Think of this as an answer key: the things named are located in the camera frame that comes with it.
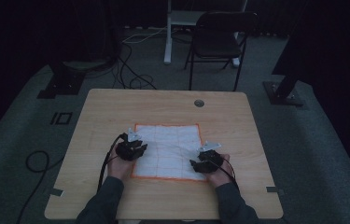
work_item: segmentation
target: wire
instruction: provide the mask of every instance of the wire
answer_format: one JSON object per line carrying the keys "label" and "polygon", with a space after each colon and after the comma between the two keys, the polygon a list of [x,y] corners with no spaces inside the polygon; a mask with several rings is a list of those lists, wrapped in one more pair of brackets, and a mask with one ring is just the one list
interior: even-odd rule
{"label": "wire", "polygon": [[118,141],[121,137],[123,137],[123,136],[124,136],[123,133],[120,134],[120,135],[116,138],[116,140],[114,140],[114,142],[113,142],[113,144],[111,145],[110,149],[108,150],[107,154],[105,154],[105,160],[103,161],[102,168],[101,168],[101,173],[100,173],[100,175],[99,175],[98,190],[96,190],[96,192],[98,192],[99,189],[100,189],[100,187],[102,186],[102,183],[103,183],[103,176],[104,176],[104,174],[105,174],[105,167],[107,166],[107,164],[108,164],[110,161],[114,160],[116,157],[114,157],[114,158],[112,158],[112,159],[110,159],[110,160],[109,160],[108,158],[110,158],[111,152],[113,151],[113,148],[114,148],[114,146],[116,145],[117,141]]}
{"label": "wire", "polygon": [[[224,161],[226,161],[226,162],[230,165],[230,167],[232,168],[232,165],[230,164],[229,161],[227,161],[227,160],[224,160]],[[235,179],[234,176],[230,175],[227,171],[225,171],[223,168],[221,168],[221,166],[215,164],[214,162],[210,161],[210,163],[212,163],[212,164],[215,165],[218,169],[220,169],[221,171],[223,171],[223,172],[230,178],[230,180],[231,180],[232,183],[235,185],[235,187],[238,189],[238,191],[240,191],[240,190],[239,190],[238,183],[236,183],[236,179]]]}
{"label": "wire", "polygon": [[113,82],[113,85],[111,86],[111,89],[114,89],[114,86],[116,85],[116,82],[117,82],[117,79],[119,76],[119,63],[118,62],[116,64],[116,68],[117,68],[116,73],[114,73],[114,69],[111,71],[111,74],[113,75],[113,78],[114,78],[114,82]]}
{"label": "wire", "polygon": [[117,62],[117,57],[113,57],[108,59],[105,63],[90,67],[90,68],[75,68],[69,65],[65,65],[70,71],[89,73],[89,72],[97,72],[104,71],[107,68],[113,67],[113,65]]}
{"label": "wire", "polygon": [[[142,89],[146,86],[150,86],[151,88],[153,88],[154,90],[156,90],[157,88],[152,84],[152,81],[153,81],[153,78],[152,76],[150,75],[138,75],[134,72],[134,70],[132,70],[132,68],[127,64],[128,60],[130,59],[131,55],[132,55],[132,48],[131,46],[123,43],[123,45],[125,47],[127,47],[129,49],[129,54],[128,56],[126,57],[125,60],[122,60],[120,57],[119,57],[119,60],[122,62],[122,66],[119,70],[119,77],[118,75],[115,77],[116,81],[122,85],[122,88],[123,89]],[[124,82],[124,79],[123,79],[123,70],[124,68],[127,67],[129,69],[129,71],[131,71],[131,73],[134,75],[134,78],[131,79],[130,83],[128,85],[125,84]],[[136,88],[133,83],[135,81],[138,81],[139,82],[139,87]]]}
{"label": "wire", "polygon": [[[46,157],[46,163],[44,165],[44,169],[41,170],[36,170],[34,168],[32,168],[30,166],[30,159],[32,156],[34,156],[37,153],[42,153],[45,157]],[[18,220],[17,220],[17,224],[21,223],[21,218],[23,216],[23,212],[26,208],[26,206],[28,205],[28,203],[30,202],[30,200],[33,198],[33,196],[35,195],[35,193],[37,192],[37,189],[40,187],[41,183],[43,182],[44,177],[46,176],[46,173],[48,170],[54,168],[55,166],[57,166],[59,163],[61,163],[63,161],[64,157],[62,157],[60,160],[58,160],[57,162],[55,162],[54,164],[52,164],[51,166],[49,166],[49,154],[46,151],[42,151],[42,150],[38,150],[35,151],[33,153],[31,153],[25,161],[26,164],[26,168],[33,172],[33,173],[43,173],[42,176],[40,177],[40,180],[38,181],[37,185],[35,186],[35,189],[33,190],[33,192],[29,195],[28,199],[26,200],[26,202],[23,204],[22,210],[20,211],[20,214],[18,215]]]}
{"label": "wire", "polygon": [[[122,40],[122,43],[124,43],[124,44],[139,44],[139,43],[142,43],[143,41],[145,41],[145,40],[151,38],[152,36],[158,35],[158,34],[159,34],[161,31],[163,31],[165,28],[166,28],[166,26],[163,27],[163,28],[160,28],[159,31],[157,31],[156,33],[153,33],[153,34],[136,34],[136,35],[131,35],[131,36],[125,38],[124,40]],[[147,37],[143,38],[142,40],[134,41],[134,42],[128,42],[128,41],[127,41],[127,40],[129,40],[129,39],[131,39],[131,38],[134,38],[134,37],[136,37],[136,36],[145,36],[145,35],[147,35]]]}

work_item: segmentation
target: person's right hand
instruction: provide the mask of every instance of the person's right hand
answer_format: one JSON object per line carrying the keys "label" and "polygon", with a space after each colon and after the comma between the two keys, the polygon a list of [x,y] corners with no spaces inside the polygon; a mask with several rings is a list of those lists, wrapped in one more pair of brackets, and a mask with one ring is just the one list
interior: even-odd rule
{"label": "person's right hand", "polygon": [[[221,165],[221,168],[225,170],[228,174],[232,174],[232,168],[230,164],[227,162],[227,161],[230,161],[230,155],[220,154],[220,156],[224,160],[226,160]],[[226,173],[224,173],[221,169],[217,169],[213,173],[204,174],[204,175],[206,176],[207,180],[209,180],[210,184],[212,184],[213,187],[215,188],[231,182],[230,177]]]}
{"label": "person's right hand", "polygon": [[107,164],[107,175],[113,176],[123,181],[127,176],[129,176],[129,172],[132,170],[132,166],[136,160],[125,161],[120,158],[116,152],[117,146],[118,145],[113,148],[110,158],[108,158],[108,160],[111,161]]}

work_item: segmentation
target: sleeve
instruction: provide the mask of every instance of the sleeve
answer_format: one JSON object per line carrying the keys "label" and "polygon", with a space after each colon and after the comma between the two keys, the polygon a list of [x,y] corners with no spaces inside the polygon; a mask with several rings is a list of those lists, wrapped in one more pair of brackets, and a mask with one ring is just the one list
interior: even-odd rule
{"label": "sleeve", "polygon": [[238,189],[232,184],[216,188],[218,213],[223,224],[259,223],[256,211],[246,205]]}
{"label": "sleeve", "polygon": [[115,223],[117,207],[124,185],[121,180],[108,176],[99,192],[93,196],[78,214],[76,223]]}

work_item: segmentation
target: device on hand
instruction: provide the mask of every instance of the device on hand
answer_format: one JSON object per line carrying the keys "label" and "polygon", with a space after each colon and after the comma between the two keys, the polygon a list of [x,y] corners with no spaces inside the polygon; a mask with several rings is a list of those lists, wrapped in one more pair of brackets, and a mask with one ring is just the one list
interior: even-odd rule
{"label": "device on hand", "polygon": [[143,153],[147,149],[147,144],[142,144],[143,142],[140,140],[128,142],[127,138],[125,138],[123,142],[117,145],[116,153],[125,161],[134,161],[143,156]]}
{"label": "device on hand", "polygon": [[213,173],[216,171],[224,162],[220,154],[216,153],[214,150],[208,150],[200,152],[198,159],[201,162],[196,162],[189,160],[192,168],[198,173]]}

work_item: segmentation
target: gray carpet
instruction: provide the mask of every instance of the gray carpet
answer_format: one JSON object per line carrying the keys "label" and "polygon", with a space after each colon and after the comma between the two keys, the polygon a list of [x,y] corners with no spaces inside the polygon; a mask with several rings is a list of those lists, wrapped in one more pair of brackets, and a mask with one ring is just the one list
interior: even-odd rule
{"label": "gray carpet", "polygon": [[[148,32],[155,31],[132,30],[125,34]],[[175,37],[189,40],[188,35],[175,34]],[[282,79],[281,76],[272,76],[271,72],[286,42],[277,37],[249,38],[238,86],[238,91],[248,96],[273,179],[281,191],[280,200],[286,219],[261,222],[350,223],[350,160],[312,88],[304,83],[296,86],[298,95],[305,102],[303,107],[271,105],[263,89],[262,81]],[[127,64],[137,74],[153,77],[152,83],[157,89],[188,88],[189,70],[183,70],[188,44],[179,40],[174,42],[170,65],[163,64],[163,35],[130,46],[132,55]],[[125,60],[128,53],[124,47],[121,58]],[[78,68],[91,66],[89,63],[70,65]],[[122,88],[114,79],[120,66],[121,63],[112,70],[87,74],[79,95],[60,95],[51,100],[36,99],[52,76],[49,68],[43,67],[30,79],[0,121],[0,223],[17,222],[22,206],[42,176],[26,169],[28,155],[45,150],[50,156],[49,164],[63,157],[88,91],[113,86]],[[217,63],[196,64],[193,89],[230,91],[236,69],[221,70],[220,67],[221,64]],[[128,85],[133,74],[124,69],[123,78]],[[67,125],[51,124],[55,113],[73,113],[73,116]],[[35,169],[43,169],[44,162],[45,158],[38,154],[31,158],[30,164]],[[55,166],[47,171],[24,210],[21,223],[74,222],[44,217],[49,191],[59,169],[60,166]]]}

